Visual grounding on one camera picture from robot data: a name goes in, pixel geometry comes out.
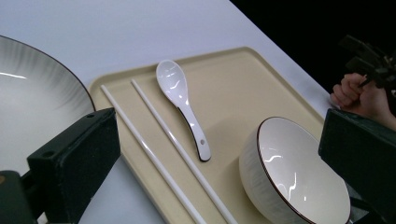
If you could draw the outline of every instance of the black background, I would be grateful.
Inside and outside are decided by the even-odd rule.
[[[328,92],[350,72],[354,54],[338,45],[344,36],[396,50],[395,1],[231,2]]]

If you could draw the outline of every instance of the white bowl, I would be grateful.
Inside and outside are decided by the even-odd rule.
[[[291,120],[263,121],[239,170],[247,196],[273,223],[348,223],[344,180],[318,155],[318,140]]]
[[[70,70],[0,36],[0,170],[24,175],[31,153],[93,111],[91,96]]]

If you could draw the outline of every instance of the tray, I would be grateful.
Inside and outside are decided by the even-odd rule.
[[[112,106],[100,89],[105,85],[204,220],[226,223],[134,89],[134,78],[234,218],[239,223],[270,223],[240,181],[238,158],[248,136],[263,120],[283,117],[319,139],[323,118],[253,49],[228,49],[175,62],[186,74],[191,107],[212,150],[210,161],[199,161],[189,127],[161,92],[157,64],[97,78],[89,87],[96,109]],[[122,156],[164,219],[193,223],[120,117],[118,125]]]

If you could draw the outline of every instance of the spoon handle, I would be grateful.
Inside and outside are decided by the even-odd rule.
[[[195,140],[195,145],[197,146],[198,156],[200,161],[209,161],[211,157],[211,152],[209,148],[209,144],[206,141],[206,137],[204,131],[198,123],[197,118],[195,117],[192,109],[189,105],[183,105],[178,108],[181,114],[184,116],[184,119],[189,124],[189,127],[192,132],[192,136]]]

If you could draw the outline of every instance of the spoon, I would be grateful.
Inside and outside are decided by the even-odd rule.
[[[211,157],[209,144],[198,123],[189,102],[187,80],[180,66],[170,60],[164,60],[157,66],[157,81],[165,96],[180,110],[189,123],[200,161]]]

